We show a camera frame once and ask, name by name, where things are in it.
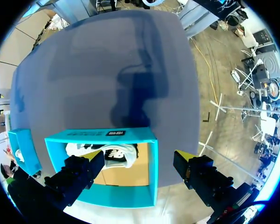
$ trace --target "gray table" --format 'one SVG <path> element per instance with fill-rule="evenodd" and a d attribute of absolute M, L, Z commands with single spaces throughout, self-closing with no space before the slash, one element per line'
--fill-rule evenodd
<path fill-rule="evenodd" d="M 30 128 L 43 170 L 44 138 L 70 128 L 150 126 L 159 140 L 159 187 L 182 182 L 174 150 L 197 153 L 199 93 L 175 14 L 117 11 L 77 22 L 33 50 L 14 72 L 13 128 Z"/>

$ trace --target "cardboard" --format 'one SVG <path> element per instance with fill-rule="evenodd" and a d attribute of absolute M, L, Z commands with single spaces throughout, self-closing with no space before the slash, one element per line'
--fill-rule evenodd
<path fill-rule="evenodd" d="M 149 185 L 148 172 L 148 144 L 138 144 L 138 158 L 130 168 L 110 168 L 102 170 L 94 180 L 96 184 L 113 186 L 147 186 Z"/>

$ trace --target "concrete floor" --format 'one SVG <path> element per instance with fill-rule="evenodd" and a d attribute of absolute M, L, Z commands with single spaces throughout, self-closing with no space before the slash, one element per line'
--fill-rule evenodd
<path fill-rule="evenodd" d="M 154 10 L 172 12 L 177 7 L 175 0 L 166 0 L 162 5 L 154 7 Z M 121 9 L 136 9 L 132 4 L 118 2 L 117 7 Z M 210 84 L 210 78 L 214 84 L 215 95 L 219 99 L 223 94 L 223 105 L 243 106 L 248 104 L 248 97 L 236 94 L 237 86 L 230 73 L 235 67 L 242 66 L 241 59 L 245 55 L 240 51 L 246 49 L 242 41 L 231 31 L 223 31 L 221 28 L 213 30 L 207 28 L 204 32 L 195 36 L 195 43 L 205 56 L 210 65 L 210 77 L 208 66 L 196 49 L 192 41 L 191 45 L 199 81 L 201 128 L 200 141 L 205 142 L 213 131 L 208 143 L 216 151 L 230 158 L 240 166 L 253 174 L 256 174 L 260 161 L 253 153 L 255 142 L 251 137 L 256 133 L 254 124 L 258 124 L 256 118 L 248 118 L 243 124 L 239 111 L 229 111 L 227 114 L 220 113 L 218 121 L 215 121 L 216 107 L 210 104 L 215 101 L 214 93 Z M 205 149 L 203 154 L 212 158 L 218 171 L 226 176 L 234 178 L 234 187 L 246 182 L 251 184 L 252 178 L 226 161 L 221 156 Z M 212 209 L 206 207 L 195 191 L 188 190 L 181 183 L 168 187 L 159 188 L 157 205 L 148 209 L 110 209 L 89 205 L 83 202 L 75 202 L 72 207 L 64 210 L 72 216 L 78 217 L 91 223 L 195 223 L 212 213 Z"/>

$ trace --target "person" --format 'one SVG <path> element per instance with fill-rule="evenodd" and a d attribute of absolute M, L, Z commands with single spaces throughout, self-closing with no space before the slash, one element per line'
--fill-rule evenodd
<path fill-rule="evenodd" d="M 224 20 L 239 6 L 236 0 L 188 0 L 178 17 L 190 39 L 217 20 Z"/>
<path fill-rule="evenodd" d="M 13 179 L 26 180 L 29 178 L 29 175 L 22 170 L 17 164 L 14 156 L 10 151 L 5 151 L 7 157 L 11 160 L 10 165 L 0 164 L 0 170 L 5 179 L 12 177 Z M 34 178 L 40 178 L 41 171 L 38 171 L 33 175 Z"/>
<path fill-rule="evenodd" d="M 271 155 L 259 157 L 259 160 L 263 163 L 263 168 L 267 168 L 271 164 L 272 159 L 273 157 Z"/>

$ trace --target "box label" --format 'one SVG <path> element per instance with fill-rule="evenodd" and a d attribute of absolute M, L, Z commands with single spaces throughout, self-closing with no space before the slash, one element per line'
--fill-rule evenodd
<path fill-rule="evenodd" d="M 106 136 L 118 136 L 125 135 L 126 131 L 110 131 L 106 134 Z"/>

